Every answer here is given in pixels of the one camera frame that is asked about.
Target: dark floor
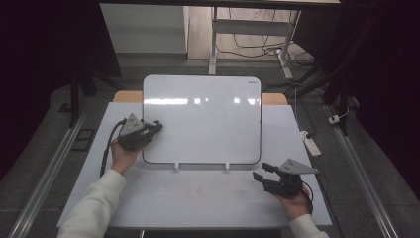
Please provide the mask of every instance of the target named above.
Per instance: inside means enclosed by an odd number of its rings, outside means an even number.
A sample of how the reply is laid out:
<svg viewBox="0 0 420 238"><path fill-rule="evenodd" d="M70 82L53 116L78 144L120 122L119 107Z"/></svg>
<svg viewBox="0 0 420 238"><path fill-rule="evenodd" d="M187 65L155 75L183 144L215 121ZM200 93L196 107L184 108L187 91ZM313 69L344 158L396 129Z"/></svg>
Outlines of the dark floor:
<svg viewBox="0 0 420 238"><path fill-rule="evenodd" d="M120 59L124 80L118 80L128 89L142 89L142 81L149 74L206 74L207 65L203 61L182 61L179 59ZM294 71L295 77L307 68ZM278 62L218 62L220 75L251 75L262 81L262 87L282 83ZM99 127L108 102L112 101L115 90L99 80L95 80L98 93L87 112L82 130L90 133ZM284 92L287 87L273 87L269 92ZM382 237L376 219L358 184L349 161L334 132L328 124L328 112L321 103L320 91L310 93L302 100L289 98L289 104L298 113L302 129L316 132L313 140L322 156L311 158L313 166L322 173L319 181L325 188L324 196L336 226L321 227L330 237ZM0 237L6 237L26 204L33 187L37 184L55 148L60 142L69 123L68 113L59 113L62 103L69 102L68 87L57 90L52 95L52 105L37 133L19 161L0 183ZM355 117L356 107L351 107L348 116L349 138L357 149L375 190L380 195L400 237L420 237L420 202L404 182L399 172L380 147L366 133ZM54 237L55 228L62 210L77 180L79 171L87 156L88 142L80 141L72 145L61 170L39 212L28 237ZM279 231L177 231L146 232L145 237L292 237L289 230ZM110 229L111 237L139 237L139 231Z"/></svg>

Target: white table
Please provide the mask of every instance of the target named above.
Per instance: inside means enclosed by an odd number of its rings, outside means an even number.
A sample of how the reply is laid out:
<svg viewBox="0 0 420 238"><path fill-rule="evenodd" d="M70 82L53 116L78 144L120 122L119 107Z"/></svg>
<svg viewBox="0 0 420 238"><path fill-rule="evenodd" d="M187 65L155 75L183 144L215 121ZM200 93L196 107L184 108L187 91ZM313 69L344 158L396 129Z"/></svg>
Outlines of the white table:
<svg viewBox="0 0 420 238"><path fill-rule="evenodd" d="M100 165L114 125L134 112L142 117L141 103L110 103L95 141L67 202L60 226L83 197L87 187L99 179ZM288 226L282 205L254 181L252 171L267 179L277 176L263 171L262 162L281 165L291 158L310 165L290 106L262 107L262 158L254 166L224 171L157 168L138 158L127 171L127 187L111 227L136 229L264 229ZM331 225L314 175L302 176L314 190L313 219L316 225Z"/></svg>

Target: wooden table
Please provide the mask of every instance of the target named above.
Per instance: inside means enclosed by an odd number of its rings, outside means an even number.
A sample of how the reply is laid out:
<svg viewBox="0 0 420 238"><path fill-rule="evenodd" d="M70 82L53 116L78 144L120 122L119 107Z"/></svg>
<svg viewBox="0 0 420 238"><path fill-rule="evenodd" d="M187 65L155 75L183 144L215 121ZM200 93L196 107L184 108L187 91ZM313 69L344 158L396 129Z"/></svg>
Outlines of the wooden table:
<svg viewBox="0 0 420 238"><path fill-rule="evenodd" d="M142 91L118 91L113 102L143 102ZM286 97L281 93L263 93L262 105L288 105Z"/></svg>

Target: whiteboard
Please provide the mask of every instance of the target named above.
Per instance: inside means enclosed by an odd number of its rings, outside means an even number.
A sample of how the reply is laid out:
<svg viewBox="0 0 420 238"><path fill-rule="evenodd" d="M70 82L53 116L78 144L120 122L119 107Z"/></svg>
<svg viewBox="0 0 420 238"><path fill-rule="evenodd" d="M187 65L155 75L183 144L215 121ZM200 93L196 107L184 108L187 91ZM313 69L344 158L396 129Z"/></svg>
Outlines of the whiteboard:
<svg viewBox="0 0 420 238"><path fill-rule="evenodd" d="M261 82L255 77L150 75L143 116L163 129L149 163L254 164L261 156Z"/></svg>

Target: white sleeve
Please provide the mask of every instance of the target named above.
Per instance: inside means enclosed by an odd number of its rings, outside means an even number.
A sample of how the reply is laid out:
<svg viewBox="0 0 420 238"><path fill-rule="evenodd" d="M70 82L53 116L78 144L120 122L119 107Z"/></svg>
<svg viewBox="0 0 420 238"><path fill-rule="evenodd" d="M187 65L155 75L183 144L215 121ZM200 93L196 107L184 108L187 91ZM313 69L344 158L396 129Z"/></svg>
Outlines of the white sleeve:
<svg viewBox="0 0 420 238"><path fill-rule="evenodd" d="M104 237L112 215L120 204L126 180L108 170L87 189L58 231L58 237Z"/></svg>
<svg viewBox="0 0 420 238"><path fill-rule="evenodd" d="M328 238L327 233L318 230L311 215L299 216L290 222L290 229L296 238Z"/></svg>

